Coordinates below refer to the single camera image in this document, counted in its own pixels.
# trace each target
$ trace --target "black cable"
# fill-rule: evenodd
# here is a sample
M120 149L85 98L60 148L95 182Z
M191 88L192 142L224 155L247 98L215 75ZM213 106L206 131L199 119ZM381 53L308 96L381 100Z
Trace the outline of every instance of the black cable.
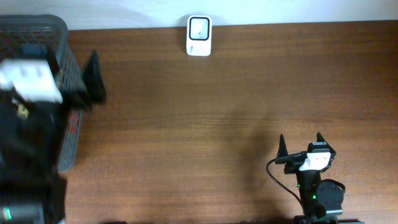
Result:
M267 168L266 168L266 169L267 169L268 175L272 178L272 180L274 180L277 184L279 184L279 186L281 186L283 189L285 189L286 191L288 191L289 193L291 193L291 194L298 200L298 202L300 203L301 207L303 208L303 204L301 203L300 198L299 198L294 192L292 192L292 191L289 190L287 187L285 187L285 185L283 185L282 183L280 183L280 182L271 174L271 172L269 172L269 169L268 169L268 168L269 168L269 165L270 165L271 163L275 162L275 161L276 161L276 158L268 162Z

